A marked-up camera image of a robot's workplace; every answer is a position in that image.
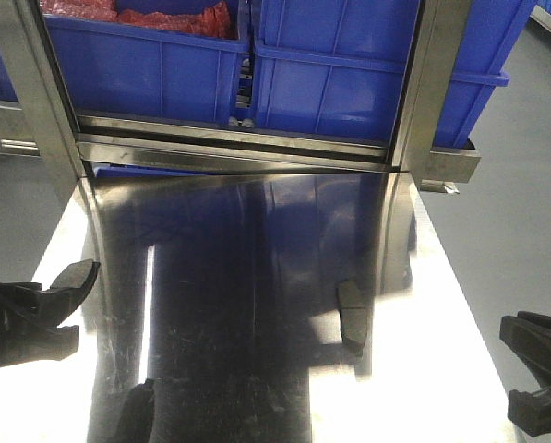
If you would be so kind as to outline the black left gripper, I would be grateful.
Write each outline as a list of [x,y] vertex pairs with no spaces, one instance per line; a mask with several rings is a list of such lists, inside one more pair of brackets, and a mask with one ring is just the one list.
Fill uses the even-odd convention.
[[19,311],[29,311],[44,326],[59,326],[88,295],[70,290],[39,290],[34,282],[0,282],[0,368],[38,360],[61,361],[79,347],[79,326],[37,332]]

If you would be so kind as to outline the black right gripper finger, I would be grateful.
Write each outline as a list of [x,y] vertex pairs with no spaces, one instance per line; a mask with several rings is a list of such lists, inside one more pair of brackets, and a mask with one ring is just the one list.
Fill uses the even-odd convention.
[[508,418],[530,437],[551,434],[551,386],[509,393]]
[[519,311],[504,316],[499,338],[517,355],[544,388],[551,386],[551,317]]

